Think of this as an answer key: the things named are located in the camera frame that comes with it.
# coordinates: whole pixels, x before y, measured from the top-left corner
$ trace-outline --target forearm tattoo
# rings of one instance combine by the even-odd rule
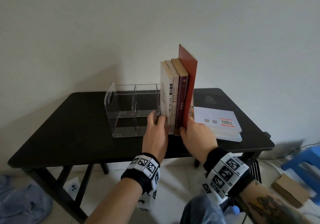
[[[259,214],[264,220],[264,223],[270,224],[282,224],[282,223],[305,223],[311,224],[301,213],[287,206],[282,200],[274,199],[269,195],[265,197],[258,197],[256,204],[248,202],[249,206],[242,200],[240,196],[235,198],[237,202],[241,205],[242,209],[246,212],[248,217],[254,224],[258,222],[254,219],[252,213]]]

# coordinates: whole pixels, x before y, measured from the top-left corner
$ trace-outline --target black table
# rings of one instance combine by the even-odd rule
[[[131,161],[142,151],[142,137],[113,138],[104,108],[105,94],[72,93],[8,161],[11,167],[21,168],[32,177],[79,223],[87,218],[80,204],[94,164],[100,164],[107,174],[106,163]],[[243,140],[218,140],[218,145],[233,153],[243,153],[242,160],[247,165],[262,151],[274,147],[270,136],[262,132],[221,89],[195,89],[194,106],[234,111],[242,128]],[[165,158],[189,156],[181,137],[170,135]],[[87,164],[73,201],[63,185],[74,165]],[[55,179],[46,168],[57,166],[64,167]]]

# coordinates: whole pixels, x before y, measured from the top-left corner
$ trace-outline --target blue cloth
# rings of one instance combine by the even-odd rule
[[[206,195],[190,200],[184,210],[180,224],[226,224],[223,212]]]
[[[52,198],[36,183],[15,189],[13,177],[0,176],[0,224],[36,224],[52,210]]]

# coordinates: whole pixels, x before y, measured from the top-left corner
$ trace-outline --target floor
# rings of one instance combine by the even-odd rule
[[[279,173],[274,167],[260,161],[260,172],[263,185],[270,187],[272,182],[278,178]],[[93,172],[88,183],[86,193],[83,197],[81,208],[87,215],[90,215],[103,197],[119,181],[124,170],[112,170],[108,175],[102,171]],[[158,185],[158,194],[155,207],[152,213],[135,210],[130,224],[134,223],[179,223],[182,211],[186,203],[194,196],[201,193],[201,186],[197,185],[197,176],[204,173],[202,167],[196,169],[193,165],[166,166],[161,169],[161,178]],[[71,173],[69,179],[76,176],[81,182],[84,173]],[[14,181],[17,187],[22,187],[30,181],[29,177],[17,177]],[[320,223],[320,219],[315,217],[320,213],[320,206],[315,205],[310,200],[299,209],[314,223]],[[244,213],[237,216],[234,224],[241,224]],[[54,203],[52,213],[42,224],[78,224],[69,214],[67,214],[57,203]],[[245,224],[252,223],[246,218]]]

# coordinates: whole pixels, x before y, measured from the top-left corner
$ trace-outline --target right hand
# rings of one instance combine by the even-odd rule
[[[180,135],[187,150],[202,164],[206,162],[209,152],[218,147],[214,133],[206,125],[196,123],[192,117],[188,119],[187,130],[180,128]]]

